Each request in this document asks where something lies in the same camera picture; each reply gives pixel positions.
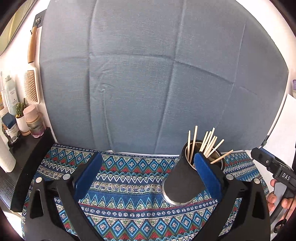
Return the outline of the person's right hand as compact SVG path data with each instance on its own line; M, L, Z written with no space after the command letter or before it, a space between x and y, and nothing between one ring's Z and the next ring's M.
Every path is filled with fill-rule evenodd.
M273 192L269 193L267 197L267 206L268 206L269 212L274 211L275 209L274 204L276 200L277 200L276 195ZM287 210L285 214L287 215L286 218L289 219L295 209L295 200L293 198L289 198L289 199L284 198L281 201L281 206L283 209Z

